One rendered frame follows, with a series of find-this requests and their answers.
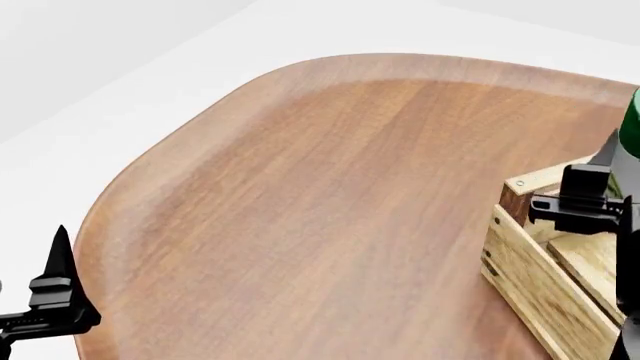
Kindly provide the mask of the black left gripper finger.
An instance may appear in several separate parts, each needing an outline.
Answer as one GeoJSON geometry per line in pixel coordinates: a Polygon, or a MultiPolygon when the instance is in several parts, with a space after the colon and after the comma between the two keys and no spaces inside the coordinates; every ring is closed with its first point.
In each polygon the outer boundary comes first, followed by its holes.
{"type": "Polygon", "coordinates": [[[65,227],[55,233],[42,275],[34,278],[29,289],[29,307],[47,320],[81,325],[99,325],[101,315],[86,296],[79,278],[65,227]]]}

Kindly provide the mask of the light plywood crate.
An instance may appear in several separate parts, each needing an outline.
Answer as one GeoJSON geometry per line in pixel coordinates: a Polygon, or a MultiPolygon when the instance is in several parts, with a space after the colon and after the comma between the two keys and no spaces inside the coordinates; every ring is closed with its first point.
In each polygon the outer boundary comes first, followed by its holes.
{"type": "Polygon", "coordinates": [[[590,158],[504,183],[481,272],[553,360],[640,360],[640,327],[616,304],[616,236],[529,220],[532,198],[559,197],[565,167],[590,158]]]}

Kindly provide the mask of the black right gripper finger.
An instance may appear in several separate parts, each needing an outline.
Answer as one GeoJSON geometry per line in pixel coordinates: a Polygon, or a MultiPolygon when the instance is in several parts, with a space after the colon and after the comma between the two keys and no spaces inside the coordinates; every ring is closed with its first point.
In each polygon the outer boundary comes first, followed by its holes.
{"type": "Polygon", "coordinates": [[[615,129],[586,164],[568,165],[563,170],[559,203],[563,209],[599,209],[608,200],[624,198],[613,173],[614,155],[619,145],[615,129]]]}

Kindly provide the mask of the green-capped salad dressing bottle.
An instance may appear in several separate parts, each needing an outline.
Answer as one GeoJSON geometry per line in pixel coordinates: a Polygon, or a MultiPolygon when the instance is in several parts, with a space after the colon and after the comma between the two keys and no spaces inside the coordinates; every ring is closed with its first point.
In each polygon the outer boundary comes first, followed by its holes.
{"type": "Polygon", "coordinates": [[[640,203],[640,88],[621,122],[611,168],[622,197],[631,196],[640,203]]]}

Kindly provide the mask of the large brown wooden tray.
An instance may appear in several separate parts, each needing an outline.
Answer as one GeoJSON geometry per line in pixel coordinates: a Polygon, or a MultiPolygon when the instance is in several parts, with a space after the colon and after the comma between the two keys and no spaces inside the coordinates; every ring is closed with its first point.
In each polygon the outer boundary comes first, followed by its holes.
{"type": "Polygon", "coordinates": [[[80,358],[547,360],[480,275],[491,208],[595,152],[636,86],[417,54],[257,77],[92,206],[80,358]]]}

